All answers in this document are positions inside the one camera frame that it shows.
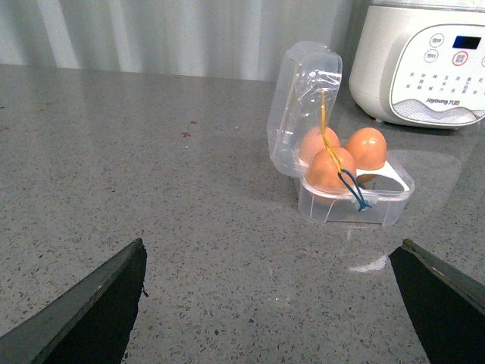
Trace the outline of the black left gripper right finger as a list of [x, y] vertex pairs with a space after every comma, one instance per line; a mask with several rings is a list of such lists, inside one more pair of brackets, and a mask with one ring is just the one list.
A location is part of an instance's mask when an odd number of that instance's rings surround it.
[[410, 239], [390, 261], [429, 361], [483, 363], [484, 286]]

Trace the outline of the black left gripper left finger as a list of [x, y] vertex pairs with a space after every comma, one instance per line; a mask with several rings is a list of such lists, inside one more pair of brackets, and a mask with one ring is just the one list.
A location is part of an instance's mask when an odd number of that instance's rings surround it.
[[124, 247], [1, 337], [3, 363], [120, 363], [145, 293], [147, 252]]

